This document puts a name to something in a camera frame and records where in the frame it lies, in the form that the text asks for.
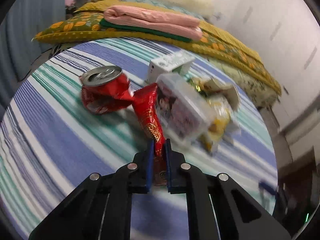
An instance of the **striped bedsheet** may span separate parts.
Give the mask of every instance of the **striped bedsheet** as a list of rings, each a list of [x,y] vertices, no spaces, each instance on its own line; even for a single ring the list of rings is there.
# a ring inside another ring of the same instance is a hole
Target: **striped bedsheet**
[[[102,116],[84,109],[78,76],[115,64],[136,90],[145,85],[152,58],[177,50],[166,43],[134,38],[91,41],[56,55],[23,83],[1,122],[0,194],[8,217],[24,239],[89,174],[115,172],[147,146],[131,107]],[[233,82],[195,56],[190,75]],[[197,142],[183,153],[187,162],[207,174],[229,174],[261,203],[258,182],[276,187],[276,159],[260,114],[238,90],[241,135],[221,141],[214,156]],[[268,200],[272,213],[275,201]],[[165,187],[134,195],[131,224],[132,239],[188,239],[185,195],[170,195]]]

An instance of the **bed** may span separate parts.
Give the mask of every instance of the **bed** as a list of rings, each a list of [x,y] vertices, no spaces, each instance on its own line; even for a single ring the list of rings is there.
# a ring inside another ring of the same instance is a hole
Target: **bed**
[[[203,36],[199,42],[187,43],[148,33],[103,27],[99,24],[103,18],[102,12],[112,5],[191,15],[200,19]],[[93,0],[76,10],[73,18],[55,23],[37,34],[35,40],[53,44],[49,57],[77,44],[103,38],[131,37],[164,41],[209,61],[231,77],[255,107],[272,106],[281,95],[279,83],[265,69],[257,52],[207,21],[212,10],[208,0]]]
[[[23,239],[91,173],[113,173],[146,149],[147,138],[132,107],[104,115],[84,108],[79,75],[115,64],[135,91],[145,85],[150,59],[177,50],[139,38],[85,42],[52,57],[21,85],[0,125],[0,194],[4,211]],[[232,83],[198,56],[188,74]],[[263,197],[258,188],[261,180],[277,186],[272,142],[260,114],[238,90],[241,134],[221,140],[212,156],[198,141],[188,149],[172,141],[172,149],[207,174],[227,173],[272,214],[274,197]],[[134,194],[131,239],[188,239],[185,195],[171,195],[166,187]]]

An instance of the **metal screw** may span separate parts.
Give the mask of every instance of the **metal screw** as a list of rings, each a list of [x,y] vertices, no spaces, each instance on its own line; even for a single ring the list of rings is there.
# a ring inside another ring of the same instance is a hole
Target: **metal screw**
[[[99,179],[99,177],[100,177],[100,175],[98,173],[92,173],[89,178],[91,180],[97,180],[97,179]]]
[[[221,173],[219,175],[219,179],[222,180],[222,181],[226,181],[226,180],[229,179],[229,176],[227,174]]]
[[[127,168],[128,168],[129,170],[135,170],[136,168],[138,168],[138,165],[135,164],[135,163],[129,163],[128,166],[127,166]]]
[[[183,163],[180,167],[184,170],[188,170],[191,168],[191,165],[189,163]]]

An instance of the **crushed soda can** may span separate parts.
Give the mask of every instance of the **crushed soda can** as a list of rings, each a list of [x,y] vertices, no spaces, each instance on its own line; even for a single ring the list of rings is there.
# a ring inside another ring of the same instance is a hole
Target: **crushed soda can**
[[[118,66],[91,69],[80,76],[80,81],[82,103],[94,114],[110,113],[132,104],[130,82]]]

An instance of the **green led light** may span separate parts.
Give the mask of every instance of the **green led light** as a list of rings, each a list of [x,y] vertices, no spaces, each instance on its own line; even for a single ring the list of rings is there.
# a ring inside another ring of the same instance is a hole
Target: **green led light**
[[[307,214],[307,217],[306,217],[306,221],[305,221],[305,223],[308,221],[308,217],[309,217],[309,213]]]

